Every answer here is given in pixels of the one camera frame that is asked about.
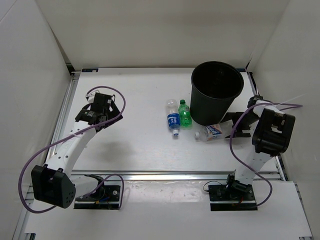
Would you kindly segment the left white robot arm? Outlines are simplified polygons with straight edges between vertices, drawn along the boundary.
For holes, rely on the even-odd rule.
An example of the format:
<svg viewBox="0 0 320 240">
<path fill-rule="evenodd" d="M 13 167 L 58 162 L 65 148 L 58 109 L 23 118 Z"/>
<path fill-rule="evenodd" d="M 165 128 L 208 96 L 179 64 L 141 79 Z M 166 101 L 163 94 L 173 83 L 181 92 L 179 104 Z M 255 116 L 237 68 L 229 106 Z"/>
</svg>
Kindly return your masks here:
<svg viewBox="0 0 320 240">
<path fill-rule="evenodd" d="M 115 105 L 115 96 L 96 92 L 75 117 L 68 139 L 42 166 L 31 171 L 34 198 L 60 208 L 68 208 L 74 199 L 93 201 L 106 195 L 103 178 L 89 174 L 71 179 L 72 170 L 89 141 L 101 130 L 123 117 Z"/>
</svg>

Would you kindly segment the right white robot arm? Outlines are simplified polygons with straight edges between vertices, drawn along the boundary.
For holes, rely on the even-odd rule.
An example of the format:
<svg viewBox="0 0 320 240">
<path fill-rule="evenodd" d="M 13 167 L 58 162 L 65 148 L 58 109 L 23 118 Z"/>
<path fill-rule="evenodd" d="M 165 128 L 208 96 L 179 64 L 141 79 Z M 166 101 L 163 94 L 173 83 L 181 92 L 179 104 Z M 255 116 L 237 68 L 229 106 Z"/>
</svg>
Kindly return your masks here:
<svg viewBox="0 0 320 240">
<path fill-rule="evenodd" d="M 255 176 L 259 176 L 261 168 L 280 153 L 284 153 L 290 144 L 296 117 L 286 114 L 262 96 L 255 95 L 248 101 L 244 112 L 228 112 L 221 123 L 232 121 L 233 127 L 228 136 L 229 146 L 236 138 L 247 138 L 250 134 L 243 133 L 249 130 L 253 123 L 257 123 L 251 144 L 253 150 L 245 161 L 237 156 L 234 158 L 240 162 L 234 174 L 228 175 L 224 193 L 230 200 L 236 200 L 247 194 L 251 188 Z"/>
</svg>

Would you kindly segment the blue label water bottle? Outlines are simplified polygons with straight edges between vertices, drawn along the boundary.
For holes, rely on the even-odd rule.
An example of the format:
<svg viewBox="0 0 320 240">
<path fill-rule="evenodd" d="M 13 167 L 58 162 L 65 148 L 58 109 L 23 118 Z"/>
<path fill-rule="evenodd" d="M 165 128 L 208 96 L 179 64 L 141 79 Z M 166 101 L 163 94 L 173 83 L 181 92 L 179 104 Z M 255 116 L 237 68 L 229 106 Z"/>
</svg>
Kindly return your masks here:
<svg viewBox="0 0 320 240">
<path fill-rule="evenodd" d="M 177 138 L 180 133 L 181 120 L 178 111 L 178 103 L 175 99 L 169 99 L 166 103 L 166 115 L 168 128 L 174 138 Z"/>
</svg>

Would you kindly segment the clear unlabelled plastic bottle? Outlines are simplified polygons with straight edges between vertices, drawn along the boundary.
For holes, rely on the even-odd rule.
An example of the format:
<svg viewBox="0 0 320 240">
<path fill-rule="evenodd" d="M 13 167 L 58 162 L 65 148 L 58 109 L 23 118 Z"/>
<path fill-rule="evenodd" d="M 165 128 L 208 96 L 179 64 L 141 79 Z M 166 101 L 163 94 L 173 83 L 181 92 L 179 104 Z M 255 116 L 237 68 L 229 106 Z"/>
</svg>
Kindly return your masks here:
<svg viewBox="0 0 320 240">
<path fill-rule="evenodd" d="M 228 98 L 230 95 L 229 83 L 230 79 L 228 78 L 227 72 L 220 68 L 206 79 L 204 83 L 204 94 L 217 99 Z"/>
</svg>

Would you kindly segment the white orange label bottle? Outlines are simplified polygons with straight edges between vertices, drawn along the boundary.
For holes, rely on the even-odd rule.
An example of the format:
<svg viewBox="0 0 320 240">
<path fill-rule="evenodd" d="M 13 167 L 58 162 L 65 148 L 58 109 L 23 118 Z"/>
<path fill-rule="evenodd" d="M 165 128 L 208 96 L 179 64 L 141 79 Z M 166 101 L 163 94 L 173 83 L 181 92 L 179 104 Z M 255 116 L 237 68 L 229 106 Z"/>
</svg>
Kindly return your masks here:
<svg viewBox="0 0 320 240">
<path fill-rule="evenodd" d="M 233 125 L 228 122 L 206 125 L 195 132 L 194 137 L 197 141 L 202 142 L 225 139 L 230 136 L 232 129 Z"/>
</svg>

